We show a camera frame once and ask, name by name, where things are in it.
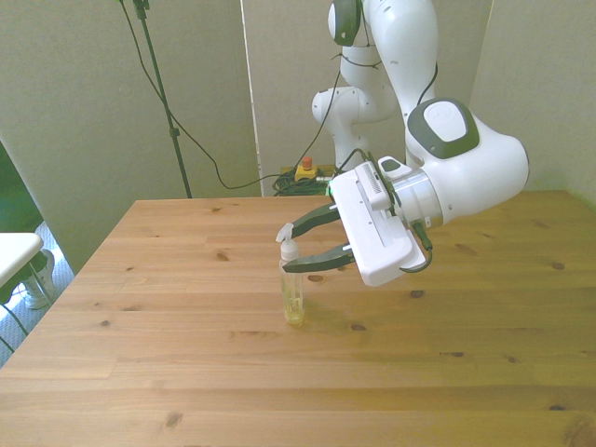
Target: wood grain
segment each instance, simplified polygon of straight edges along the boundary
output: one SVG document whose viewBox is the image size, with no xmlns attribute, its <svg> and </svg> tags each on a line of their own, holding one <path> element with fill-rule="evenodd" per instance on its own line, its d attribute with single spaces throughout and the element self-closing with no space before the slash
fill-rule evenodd
<svg viewBox="0 0 596 447">
<path fill-rule="evenodd" d="M 0 370 L 0 445 L 596 445 L 593 212 L 523 193 L 421 274 L 306 275 L 294 328 L 275 235 L 326 200 L 136 202 Z"/>
</svg>

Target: microphone stand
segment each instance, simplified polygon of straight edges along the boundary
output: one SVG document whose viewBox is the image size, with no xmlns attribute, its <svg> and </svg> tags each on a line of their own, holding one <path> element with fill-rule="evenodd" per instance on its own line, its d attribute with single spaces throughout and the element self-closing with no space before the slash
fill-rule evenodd
<svg viewBox="0 0 596 447">
<path fill-rule="evenodd" d="M 149 52 L 151 53 L 151 61 L 153 62 L 153 68 L 156 71 L 156 79 L 157 85 L 159 86 L 161 101 L 164 104 L 166 118 L 168 119 L 169 135 L 174 143 L 174 150 L 176 151 L 176 157 L 178 158 L 178 166 L 180 167 L 180 173 L 183 176 L 184 189 L 186 190 L 186 195 L 188 196 L 188 198 L 193 198 L 190 191 L 190 185 L 188 184 L 188 177 L 186 177 L 186 169 L 184 168 L 183 155 L 180 151 L 180 145 L 178 144 L 178 137 L 180 136 L 180 131 L 174 127 L 174 124 L 171 119 L 171 112 L 169 111 L 168 100 L 166 99 L 166 90 L 164 90 L 164 85 L 161 82 L 161 75 L 159 74 L 159 67 L 157 66 L 156 54 L 153 50 L 153 44 L 151 43 L 149 29 L 147 28 L 147 14 L 145 13 L 145 10 L 149 9 L 149 0 L 132 0 L 132 3 L 134 4 L 134 9 L 137 13 L 137 17 L 141 21 L 142 29 L 145 32 L 147 46 L 149 47 Z"/>
</svg>

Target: cable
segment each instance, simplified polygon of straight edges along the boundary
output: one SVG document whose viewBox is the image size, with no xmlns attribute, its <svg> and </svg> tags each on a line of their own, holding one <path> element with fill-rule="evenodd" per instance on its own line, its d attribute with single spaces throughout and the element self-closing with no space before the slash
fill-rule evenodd
<svg viewBox="0 0 596 447">
<path fill-rule="evenodd" d="M 342 169 L 344 168 L 345 165 L 347 165 L 347 162 L 350 161 L 350 159 L 355 155 L 355 154 L 360 154 L 362 156 L 363 160 L 368 160 L 368 156 L 366 154 L 364 154 L 364 151 L 362 149 L 359 149 L 358 147 L 356 149 L 354 149 L 352 152 L 350 152 L 350 155 L 347 156 L 347 158 L 345 159 L 344 163 L 341 164 L 341 166 L 339 168 L 335 169 L 335 175 L 341 174 L 342 173 Z"/>
<path fill-rule="evenodd" d="M 424 264 L 420 265 L 419 267 L 415 267 L 415 268 L 402 268 L 401 267 L 400 270 L 405 273 L 420 273 L 423 270 L 425 270 L 430 265 L 430 263 L 432 263 L 432 249 L 433 249 L 433 247 L 432 247 L 432 242 L 428 238 L 427 232 L 425 231 L 425 228 L 421 222 L 414 222 L 412 227 L 413 227 L 414 232 L 420 239 L 420 242 L 422 243 L 422 247 L 428 253 L 427 261 Z"/>
<path fill-rule="evenodd" d="M 423 270 L 426 270 L 427 267 L 430 265 L 430 263 L 432 263 L 432 249 L 427 251 L 427 253 L 428 253 L 427 261 L 424 264 L 422 264 L 420 267 L 416 267 L 416 268 L 403 268 L 402 267 L 402 268 L 400 268 L 400 270 L 405 273 L 420 273 Z"/>
<path fill-rule="evenodd" d="M 302 185 L 301 183 L 304 181 L 293 182 L 293 178 L 296 175 L 296 169 L 298 168 L 298 165 L 300 165 L 300 162 L 305 157 L 305 155 L 308 153 L 310 148 L 313 147 L 313 144 L 315 144 L 315 141 L 317 140 L 318 136 L 320 135 L 321 131 L 323 130 L 323 127 L 325 126 L 325 122 L 327 121 L 329 112 L 332 109 L 333 99 L 335 98 L 335 95 L 338 94 L 336 89 L 337 89 L 337 84 L 339 82 L 339 78 L 340 78 L 341 74 L 342 74 L 342 71 L 340 69 L 337 72 L 337 76 L 335 77 L 335 82 L 333 83 L 332 98 L 329 101 L 329 106 L 327 107 L 327 112 L 325 113 L 325 116 L 323 117 L 323 120 L 321 121 L 320 126 L 318 127 L 318 131 L 317 131 L 317 134 L 315 135 L 315 138 L 313 138 L 313 141 L 310 142 L 308 147 L 306 147 L 306 150 L 302 153 L 300 158 L 298 158 L 298 161 L 293 166 L 293 168 L 290 169 L 288 172 L 284 172 L 283 174 L 278 175 L 278 178 L 273 182 L 272 187 L 276 191 L 274 196 L 297 196 L 298 195 L 297 192 L 299 192 L 299 191 L 302 191 L 302 192 L 310 191 L 309 188 L 310 188 L 310 186 L 312 186 L 312 184 L 309 184 L 308 186 Z M 317 188 L 321 188 L 323 186 L 325 188 L 327 187 L 326 183 L 317 182 L 316 180 L 314 181 L 314 183 L 319 184 L 319 186 L 317 186 Z"/>
<path fill-rule="evenodd" d="M 371 64 L 363 64 L 363 63 L 356 63 L 351 61 L 350 59 L 348 59 L 346 56 L 344 56 L 344 53 L 339 53 L 336 54 L 335 56 L 332 57 L 332 60 L 334 60 L 335 58 L 339 58 L 342 57 L 343 59 L 345 59 L 346 62 L 351 63 L 352 65 L 356 65 L 357 67 L 364 67 L 364 68 L 374 68 L 375 70 L 378 70 L 378 65 L 381 65 L 383 63 L 383 61 L 379 61 L 377 63 L 371 63 Z"/>
<path fill-rule="evenodd" d="M 315 141 L 317 140 L 319 134 L 321 133 L 324 125 L 325 125 L 325 121 L 327 120 L 327 116 L 329 116 L 329 111 L 332 108 L 332 103 L 333 103 L 333 98 L 335 97 L 335 89 L 337 88 L 337 83 L 339 82 L 339 77 L 341 75 L 341 71 L 338 72 L 337 77 L 335 78 L 335 83 L 333 84 L 333 94 L 332 94 L 332 99 L 329 103 L 329 107 L 327 109 L 327 113 L 325 114 L 325 117 L 323 118 L 323 121 L 320 124 L 320 127 L 318 128 L 318 132 L 315 135 L 315 138 L 313 139 L 313 141 L 308 145 L 308 147 L 306 148 L 306 150 L 303 152 L 302 156 L 300 157 L 300 159 L 296 162 L 296 164 L 294 165 L 293 169 L 289 172 L 283 173 L 283 174 L 269 174 L 269 175 L 265 175 L 264 177 L 261 177 L 255 181 L 249 182 L 249 183 L 245 183 L 239 186 L 228 186 L 227 184 L 225 184 L 224 180 L 222 179 L 222 176 L 220 174 L 220 170 L 219 170 L 219 166 L 217 164 L 217 162 L 215 161 L 215 159 L 211 156 L 211 154 L 184 128 L 184 126 L 180 123 L 180 121 L 178 121 L 178 119 L 176 118 L 176 116 L 171 112 L 170 108 L 168 107 L 167 103 L 164 101 L 164 99 L 162 98 L 161 94 L 159 93 L 159 90 L 157 89 L 157 86 L 153 80 L 153 78 L 149 75 L 149 72 L 147 71 L 147 68 L 145 67 L 144 61 L 142 59 L 142 53 L 141 53 L 141 49 L 139 47 L 139 41 L 137 40 L 137 35 L 134 32 L 134 28 L 132 27 L 132 22 L 130 21 L 130 16 L 129 13 L 126 9 L 126 6 L 124 5 L 124 1 L 123 0 L 118 0 L 118 2 L 120 3 L 120 6 L 122 6 L 122 10 L 124 11 L 124 15 L 126 16 L 127 19 L 127 23 L 129 24 L 129 28 L 130 28 L 130 32 L 132 34 L 132 39 L 134 40 L 134 45 L 137 49 L 137 54 L 139 56 L 139 61 L 141 63 L 141 67 L 142 70 L 145 74 L 145 76 L 147 77 L 147 79 L 149 80 L 149 83 L 151 84 L 151 87 L 153 87 L 153 90 L 155 91 L 157 97 L 162 101 L 162 103 L 164 104 L 164 107 L 167 107 L 169 110 L 169 114 L 171 115 L 172 120 L 180 127 L 180 130 L 203 152 L 203 154 L 205 154 L 205 156 L 207 156 L 207 158 L 211 161 L 211 163 L 213 164 L 213 167 L 215 168 L 215 173 L 217 175 L 217 179 L 219 180 L 220 184 L 228 190 L 233 190 L 233 189 L 241 189 L 241 188 L 246 188 L 247 186 L 251 186 L 252 184 L 258 183 L 262 180 L 265 179 L 270 179 L 273 177 L 277 177 L 278 179 L 282 179 L 285 177 L 288 177 L 289 174 L 291 173 L 291 177 L 293 178 L 296 168 L 298 167 L 298 165 L 300 164 L 300 162 L 302 161 L 302 159 L 305 157 L 306 153 L 310 150 L 310 148 L 313 146 L 313 144 L 315 143 Z"/>
<path fill-rule="evenodd" d="M 423 91 L 422 95 L 420 95 L 420 99 L 418 100 L 418 103 L 416 105 L 420 105 L 420 102 L 422 102 L 422 99 L 427 94 L 428 89 L 431 88 L 432 85 L 435 83 L 435 80 L 437 79 L 438 74 L 439 74 L 439 65 L 437 63 L 435 63 L 435 74 L 432 76 L 432 79 L 430 80 L 430 83 L 427 85 L 427 88 L 425 88 L 425 91 Z"/>
</svg>

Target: clear plastic bottle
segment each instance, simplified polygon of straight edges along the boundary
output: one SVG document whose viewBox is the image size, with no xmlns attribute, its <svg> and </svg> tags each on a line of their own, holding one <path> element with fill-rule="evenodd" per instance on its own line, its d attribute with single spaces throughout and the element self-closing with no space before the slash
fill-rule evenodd
<svg viewBox="0 0 596 447">
<path fill-rule="evenodd" d="M 279 230 L 277 242 L 281 242 L 281 261 L 279 273 L 281 274 L 281 295 L 286 321 L 290 324 L 300 325 L 305 318 L 305 300 L 302 289 L 302 274 L 287 273 L 283 266 L 300 257 L 300 249 L 296 241 L 291 238 L 293 225 L 286 223 Z"/>
</svg>

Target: chair leg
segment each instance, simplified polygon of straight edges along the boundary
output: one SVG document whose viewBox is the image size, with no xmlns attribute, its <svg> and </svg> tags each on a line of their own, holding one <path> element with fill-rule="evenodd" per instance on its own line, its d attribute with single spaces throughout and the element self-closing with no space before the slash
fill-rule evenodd
<svg viewBox="0 0 596 447">
<path fill-rule="evenodd" d="M 0 337 L 0 342 L 4 343 L 4 346 L 6 346 L 10 352 L 15 352 L 15 350 L 12 347 L 10 347 L 10 345 L 4 338 Z"/>
<path fill-rule="evenodd" d="M 39 286 L 39 290 L 42 292 L 42 294 L 44 295 L 44 297 L 46 298 L 47 303 L 49 304 L 49 306 L 51 307 L 54 303 L 52 302 L 52 300 L 49 297 L 49 293 L 47 293 L 46 288 L 44 287 L 44 284 L 41 282 L 41 279 L 39 278 L 39 276 L 37 275 L 37 272 L 35 272 L 34 267 L 31 265 L 31 263 L 29 263 L 29 270 L 31 270 L 32 275 L 35 278 L 35 282 L 37 283 L 37 286 Z"/>
<path fill-rule="evenodd" d="M 4 310 L 6 310 L 15 319 L 15 321 L 17 321 L 17 324 L 19 325 L 19 327 L 23 331 L 23 333 L 25 335 L 29 335 L 29 333 L 27 332 L 27 330 L 25 329 L 25 327 L 22 325 L 22 323 L 17 318 L 17 316 L 14 314 L 14 312 L 12 310 L 10 310 L 6 305 L 2 305 L 2 307 L 4 308 Z"/>
</svg>

